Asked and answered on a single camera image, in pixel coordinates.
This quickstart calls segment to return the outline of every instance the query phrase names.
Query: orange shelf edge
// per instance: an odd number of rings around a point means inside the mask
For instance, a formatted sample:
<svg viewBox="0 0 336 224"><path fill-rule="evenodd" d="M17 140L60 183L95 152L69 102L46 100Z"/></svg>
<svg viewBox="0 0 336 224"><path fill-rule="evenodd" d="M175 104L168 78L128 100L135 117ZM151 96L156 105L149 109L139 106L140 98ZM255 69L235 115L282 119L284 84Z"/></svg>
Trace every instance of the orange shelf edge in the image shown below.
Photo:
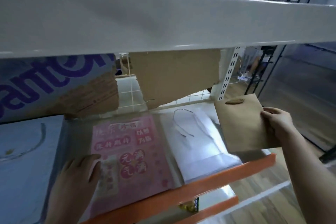
<svg viewBox="0 0 336 224"><path fill-rule="evenodd" d="M204 209L184 220L180 220L178 222L175 222L175 224L194 224L198 223L206 218L209 218L213 215L216 215L218 213L221 213L225 211L226 209L231 208L232 206L235 206L239 203L239 199L237 196L231 197L226 201L220 202L216 205L213 205L211 207L208 207L207 209Z"/></svg>
<svg viewBox="0 0 336 224"><path fill-rule="evenodd" d="M264 158L247 162L176 189L167 190L111 212L101 214L83 222L83 224L133 224L139 222L168 210L171 206L191 201L204 193L221 188L231 182L246 178L271 167L275 164L275 155L271 153Z"/></svg>

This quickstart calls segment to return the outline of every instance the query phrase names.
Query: brown paper bag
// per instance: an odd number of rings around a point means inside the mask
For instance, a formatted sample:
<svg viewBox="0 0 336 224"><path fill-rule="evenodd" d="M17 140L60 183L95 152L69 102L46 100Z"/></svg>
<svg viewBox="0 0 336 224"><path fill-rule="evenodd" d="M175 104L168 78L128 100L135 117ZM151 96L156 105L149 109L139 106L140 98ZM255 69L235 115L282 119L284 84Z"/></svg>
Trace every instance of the brown paper bag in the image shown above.
<svg viewBox="0 0 336 224"><path fill-rule="evenodd" d="M232 100L244 101L230 104ZM228 152L280 147L280 142L266 129L260 115L263 107L255 94L218 101L215 107Z"/></svg>

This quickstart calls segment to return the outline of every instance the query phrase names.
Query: hand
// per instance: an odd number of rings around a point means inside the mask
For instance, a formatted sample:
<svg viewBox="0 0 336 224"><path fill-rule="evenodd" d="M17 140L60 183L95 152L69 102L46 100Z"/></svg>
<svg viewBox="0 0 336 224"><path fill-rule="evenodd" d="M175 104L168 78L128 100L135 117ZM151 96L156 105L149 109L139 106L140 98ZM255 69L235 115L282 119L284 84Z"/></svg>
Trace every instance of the hand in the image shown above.
<svg viewBox="0 0 336 224"><path fill-rule="evenodd" d="M290 134L297 132L292 117L288 112L277 108L264 107L261 115L269 121L271 127L274 129L275 137L280 141L287 139Z"/></svg>
<svg viewBox="0 0 336 224"><path fill-rule="evenodd" d="M101 155L93 154L68 161L51 190L45 224L77 224L89 205L100 178Z"/></svg>

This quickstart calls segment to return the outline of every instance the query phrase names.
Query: person's left hand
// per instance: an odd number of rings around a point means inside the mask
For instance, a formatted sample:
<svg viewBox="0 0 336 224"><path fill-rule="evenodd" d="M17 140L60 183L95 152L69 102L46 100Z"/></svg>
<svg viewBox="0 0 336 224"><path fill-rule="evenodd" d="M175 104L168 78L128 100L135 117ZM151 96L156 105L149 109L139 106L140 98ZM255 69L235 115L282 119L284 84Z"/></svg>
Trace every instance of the person's left hand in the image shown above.
<svg viewBox="0 0 336 224"><path fill-rule="evenodd" d="M88 207L100 178L101 155L93 154L67 162L51 190L45 224L77 224Z"/></svg>

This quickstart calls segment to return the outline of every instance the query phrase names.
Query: wooden floor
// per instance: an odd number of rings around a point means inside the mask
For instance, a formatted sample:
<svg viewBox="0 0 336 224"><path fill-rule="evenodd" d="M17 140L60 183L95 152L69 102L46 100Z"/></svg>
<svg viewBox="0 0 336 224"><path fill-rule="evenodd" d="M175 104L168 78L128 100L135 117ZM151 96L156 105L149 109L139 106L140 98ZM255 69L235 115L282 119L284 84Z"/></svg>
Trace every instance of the wooden floor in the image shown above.
<svg viewBox="0 0 336 224"><path fill-rule="evenodd" d="M245 82L229 85L226 98L243 95ZM310 144L317 157L323 154ZM276 164L258 174L230 184L239 198L239 205L204 220L202 224L304 224L281 148L270 149L277 154Z"/></svg>

